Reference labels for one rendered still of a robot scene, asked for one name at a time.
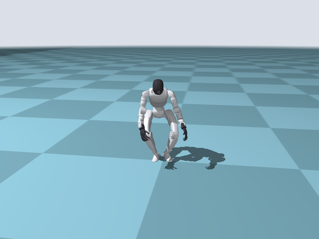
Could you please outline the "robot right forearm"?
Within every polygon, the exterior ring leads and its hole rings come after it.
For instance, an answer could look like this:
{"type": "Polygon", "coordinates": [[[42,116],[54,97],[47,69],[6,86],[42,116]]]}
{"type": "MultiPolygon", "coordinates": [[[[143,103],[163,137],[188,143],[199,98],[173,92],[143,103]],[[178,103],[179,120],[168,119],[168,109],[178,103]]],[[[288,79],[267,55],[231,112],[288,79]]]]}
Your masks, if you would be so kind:
{"type": "Polygon", "coordinates": [[[142,127],[141,124],[144,124],[144,117],[145,115],[144,114],[141,114],[141,108],[139,109],[139,115],[138,115],[139,119],[138,119],[138,127],[142,127]]]}

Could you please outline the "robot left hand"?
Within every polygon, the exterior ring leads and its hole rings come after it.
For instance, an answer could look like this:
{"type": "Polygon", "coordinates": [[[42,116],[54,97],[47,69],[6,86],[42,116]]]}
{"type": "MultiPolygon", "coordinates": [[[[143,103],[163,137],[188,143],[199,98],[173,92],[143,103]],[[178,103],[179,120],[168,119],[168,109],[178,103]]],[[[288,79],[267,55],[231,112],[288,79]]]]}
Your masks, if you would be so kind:
{"type": "Polygon", "coordinates": [[[183,135],[185,134],[185,138],[183,139],[183,141],[187,140],[187,130],[186,130],[186,126],[184,125],[184,123],[181,123],[181,129],[183,129],[184,133],[183,135]]]}

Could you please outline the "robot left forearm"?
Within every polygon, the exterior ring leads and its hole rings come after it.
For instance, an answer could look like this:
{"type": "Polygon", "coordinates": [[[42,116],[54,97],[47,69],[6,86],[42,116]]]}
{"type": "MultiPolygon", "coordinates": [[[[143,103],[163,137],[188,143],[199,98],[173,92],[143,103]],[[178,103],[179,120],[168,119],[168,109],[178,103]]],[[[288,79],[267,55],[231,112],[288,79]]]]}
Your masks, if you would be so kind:
{"type": "MultiPolygon", "coordinates": [[[[179,108],[179,107],[178,107],[178,108],[179,108]]],[[[180,111],[180,112],[176,114],[176,117],[177,117],[177,119],[178,119],[179,124],[181,124],[181,123],[184,123],[184,119],[183,119],[183,117],[182,117],[182,113],[181,113],[180,108],[179,108],[179,111],[180,111]]],[[[185,125],[185,123],[184,123],[184,125],[185,125]]],[[[180,125],[180,127],[181,127],[181,125],[180,125]]]]}

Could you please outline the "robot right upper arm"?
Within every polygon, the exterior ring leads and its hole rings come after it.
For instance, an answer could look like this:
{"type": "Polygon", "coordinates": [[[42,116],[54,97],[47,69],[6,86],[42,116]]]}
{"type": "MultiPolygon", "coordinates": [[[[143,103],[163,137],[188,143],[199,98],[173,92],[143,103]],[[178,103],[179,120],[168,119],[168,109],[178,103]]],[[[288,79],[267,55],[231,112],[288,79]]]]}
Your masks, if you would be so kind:
{"type": "Polygon", "coordinates": [[[147,91],[144,91],[142,93],[142,97],[141,97],[141,103],[140,103],[140,108],[141,108],[141,114],[146,114],[146,110],[145,109],[145,106],[146,106],[146,103],[147,103],[147,97],[149,96],[150,94],[150,91],[147,90],[147,91]]]}

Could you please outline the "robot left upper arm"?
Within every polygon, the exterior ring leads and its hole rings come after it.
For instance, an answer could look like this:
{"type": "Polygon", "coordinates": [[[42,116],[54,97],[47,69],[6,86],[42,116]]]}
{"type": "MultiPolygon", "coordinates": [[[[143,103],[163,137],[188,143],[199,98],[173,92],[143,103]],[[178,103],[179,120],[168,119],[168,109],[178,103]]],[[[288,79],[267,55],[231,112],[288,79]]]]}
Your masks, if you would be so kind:
{"type": "Polygon", "coordinates": [[[173,91],[167,90],[167,96],[170,97],[170,101],[171,101],[171,103],[173,105],[173,112],[174,113],[180,112],[179,108],[178,108],[178,105],[177,105],[177,100],[176,100],[176,97],[175,97],[175,93],[173,91]]]}

